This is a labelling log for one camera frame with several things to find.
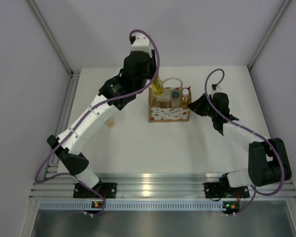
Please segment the red cap yellow bottle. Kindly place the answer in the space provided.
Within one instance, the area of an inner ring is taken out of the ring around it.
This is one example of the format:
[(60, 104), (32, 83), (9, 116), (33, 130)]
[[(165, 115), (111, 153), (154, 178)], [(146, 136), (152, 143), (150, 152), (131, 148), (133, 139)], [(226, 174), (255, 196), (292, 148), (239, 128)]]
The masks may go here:
[(160, 97), (164, 93), (164, 87), (163, 87), (163, 81), (159, 76), (157, 76), (153, 83), (151, 84), (152, 86), (152, 93), (155, 97)]

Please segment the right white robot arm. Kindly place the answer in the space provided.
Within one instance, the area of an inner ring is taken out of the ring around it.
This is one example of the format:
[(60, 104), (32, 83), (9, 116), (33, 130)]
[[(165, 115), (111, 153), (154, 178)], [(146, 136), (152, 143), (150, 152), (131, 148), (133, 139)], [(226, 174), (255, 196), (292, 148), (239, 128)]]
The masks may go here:
[(231, 196), (238, 188), (258, 187), (278, 183), (278, 188), (268, 193), (278, 193), (284, 182), (291, 179), (285, 144), (280, 138), (265, 138), (262, 135), (237, 123), (238, 118), (230, 114), (229, 99), (225, 93), (203, 94), (198, 100), (187, 106), (202, 117), (210, 117), (213, 128), (222, 136), (237, 143), (248, 153), (248, 166), (244, 169), (226, 173), (220, 178), (220, 191)]

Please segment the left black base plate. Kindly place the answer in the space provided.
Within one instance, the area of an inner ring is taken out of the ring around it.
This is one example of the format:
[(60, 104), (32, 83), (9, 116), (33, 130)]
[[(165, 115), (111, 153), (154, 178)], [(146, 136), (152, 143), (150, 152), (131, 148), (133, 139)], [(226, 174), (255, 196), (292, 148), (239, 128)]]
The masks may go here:
[(74, 185), (73, 198), (100, 198), (96, 191), (104, 198), (115, 198), (117, 190), (117, 183), (102, 183), (99, 187), (95, 188), (93, 191), (84, 187), (80, 183)]

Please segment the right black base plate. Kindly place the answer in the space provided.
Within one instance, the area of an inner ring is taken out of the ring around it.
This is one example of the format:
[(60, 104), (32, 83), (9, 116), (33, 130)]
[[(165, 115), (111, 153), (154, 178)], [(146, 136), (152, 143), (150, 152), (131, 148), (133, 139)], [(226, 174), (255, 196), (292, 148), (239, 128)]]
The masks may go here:
[(219, 182), (204, 183), (205, 197), (218, 201), (222, 198), (249, 198), (247, 186), (238, 188), (225, 188)]

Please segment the aluminium extrusion rail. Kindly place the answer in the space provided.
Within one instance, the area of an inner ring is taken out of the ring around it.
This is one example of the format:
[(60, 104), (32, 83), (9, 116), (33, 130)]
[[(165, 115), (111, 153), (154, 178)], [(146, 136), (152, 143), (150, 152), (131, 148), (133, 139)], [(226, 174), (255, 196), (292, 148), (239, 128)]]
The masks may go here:
[[(103, 182), (117, 184), (116, 199), (204, 200), (204, 183), (218, 181), (221, 174), (100, 174)], [(59, 176), (33, 184), (31, 199), (72, 199), (74, 181)]]

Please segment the burlap watermelon canvas bag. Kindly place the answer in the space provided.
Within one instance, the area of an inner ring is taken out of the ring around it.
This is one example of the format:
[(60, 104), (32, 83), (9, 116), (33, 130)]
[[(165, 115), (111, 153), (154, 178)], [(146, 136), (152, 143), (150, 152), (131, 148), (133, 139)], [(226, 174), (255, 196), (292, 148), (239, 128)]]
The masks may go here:
[(153, 122), (186, 122), (189, 121), (190, 109), (183, 108), (180, 104), (179, 108), (170, 108), (170, 98), (173, 90), (180, 91), (180, 100), (182, 90), (187, 88), (189, 90), (189, 103), (192, 102), (191, 87), (185, 87), (181, 79), (170, 77), (162, 80), (164, 93), (160, 97), (155, 97), (152, 93), (152, 86), (148, 91), (148, 121)]

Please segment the white cap clear bottle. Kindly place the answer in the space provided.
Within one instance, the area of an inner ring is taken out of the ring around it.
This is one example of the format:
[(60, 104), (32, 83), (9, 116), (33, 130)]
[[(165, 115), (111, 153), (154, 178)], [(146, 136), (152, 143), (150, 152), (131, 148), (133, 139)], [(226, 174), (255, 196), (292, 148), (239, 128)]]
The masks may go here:
[(182, 90), (182, 96), (181, 96), (181, 106), (183, 108), (186, 108), (189, 102), (189, 90), (187, 88), (184, 88)]

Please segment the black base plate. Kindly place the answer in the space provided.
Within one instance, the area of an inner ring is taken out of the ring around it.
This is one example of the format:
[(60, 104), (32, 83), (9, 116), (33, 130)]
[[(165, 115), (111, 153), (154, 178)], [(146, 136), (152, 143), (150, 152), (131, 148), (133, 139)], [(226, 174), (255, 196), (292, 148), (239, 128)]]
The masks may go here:
[(100, 198), (96, 191), (104, 198), (115, 198), (117, 190), (117, 183), (102, 183), (99, 187), (95, 188), (93, 191), (84, 187), (80, 183), (74, 185), (73, 198)]
[(238, 188), (225, 188), (219, 182), (204, 183), (205, 197), (218, 201), (222, 198), (249, 198), (247, 186)]

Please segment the grey cap clear bottle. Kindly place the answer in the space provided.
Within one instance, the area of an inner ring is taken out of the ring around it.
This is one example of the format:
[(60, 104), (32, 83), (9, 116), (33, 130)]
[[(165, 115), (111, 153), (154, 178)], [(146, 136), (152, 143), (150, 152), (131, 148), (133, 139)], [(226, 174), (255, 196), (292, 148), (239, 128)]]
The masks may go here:
[(179, 108), (181, 104), (180, 91), (173, 90), (170, 98), (170, 108)]

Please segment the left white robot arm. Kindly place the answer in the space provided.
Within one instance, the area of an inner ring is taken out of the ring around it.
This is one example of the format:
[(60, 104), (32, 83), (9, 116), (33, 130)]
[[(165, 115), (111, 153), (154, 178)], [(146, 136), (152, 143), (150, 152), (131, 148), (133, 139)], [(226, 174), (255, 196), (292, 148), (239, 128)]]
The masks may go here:
[(101, 193), (102, 182), (82, 154), (83, 147), (96, 131), (115, 113), (136, 99), (156, 71), (155, 51), (131, 51), (123, 68), (107, 80), (84, 111), (64, 132), (51, 135), (47, 142), (70, 175), (81, 181), (90, 197)]

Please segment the white cap amber bottle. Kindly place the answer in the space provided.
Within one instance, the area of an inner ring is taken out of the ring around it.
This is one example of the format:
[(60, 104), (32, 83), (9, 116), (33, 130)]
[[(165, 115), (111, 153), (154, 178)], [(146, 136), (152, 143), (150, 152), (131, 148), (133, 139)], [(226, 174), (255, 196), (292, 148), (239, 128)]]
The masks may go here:
[(105, 122), (105, 125), (108, 127), (108, 128), (111, 128), (114, 126), (114, 119), (113, 117), (110, 117), (106, 122)]

